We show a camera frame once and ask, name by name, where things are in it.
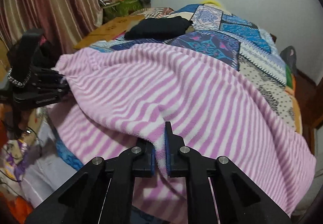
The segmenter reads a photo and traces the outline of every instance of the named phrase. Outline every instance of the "striped cloth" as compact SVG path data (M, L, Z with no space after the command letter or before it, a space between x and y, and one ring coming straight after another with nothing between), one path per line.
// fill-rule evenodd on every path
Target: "striped cloth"
M202 155L225 155L287 214L308 190L315 158L304 138L271 110L243 75L207 55L164 44L109 54L84 48L63 55L73 100L51 107L64 144L83 163L133 146L138 136L156 149L157 174L136 179L134 206L187 223L185 182L166 177L164 127Z

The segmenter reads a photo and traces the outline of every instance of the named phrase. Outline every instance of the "wooden floor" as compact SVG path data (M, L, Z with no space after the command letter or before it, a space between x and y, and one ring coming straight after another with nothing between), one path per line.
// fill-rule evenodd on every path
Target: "wooden floor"
M306 109L306 102L313 98L316 92L316 85L306 75L299 73L295 76L296 80L296 92L295 97L298 101L299 108L301 110L303 120L303 136L306 139L308 146L310 147L310 135L307 132L307 126L305 125L306 119L309 116L308 109Z

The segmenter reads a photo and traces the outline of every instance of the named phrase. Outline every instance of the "curtain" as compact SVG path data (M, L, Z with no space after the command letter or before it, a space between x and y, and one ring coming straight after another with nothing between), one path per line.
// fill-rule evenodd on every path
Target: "curtain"
M0 0L0 35L10 48L32 28L42 28L54 54L69 54L102 24L98 0Z

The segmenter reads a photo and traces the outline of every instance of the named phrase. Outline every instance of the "striped curtain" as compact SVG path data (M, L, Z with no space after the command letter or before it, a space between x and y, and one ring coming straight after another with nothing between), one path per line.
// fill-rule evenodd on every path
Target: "striped curtain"
M32 28L42 28L54 54L69 54L102 24L98 0L0 0L0 36L10 48Z

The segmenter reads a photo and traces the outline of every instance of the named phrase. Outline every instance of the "red and beige curtain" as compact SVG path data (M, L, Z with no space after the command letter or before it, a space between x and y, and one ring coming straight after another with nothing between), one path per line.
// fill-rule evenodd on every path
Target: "red and beige curtain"
M0 0L0 37L9 48L37 27L55 53L73 53L73 46L101 24L98 0Z

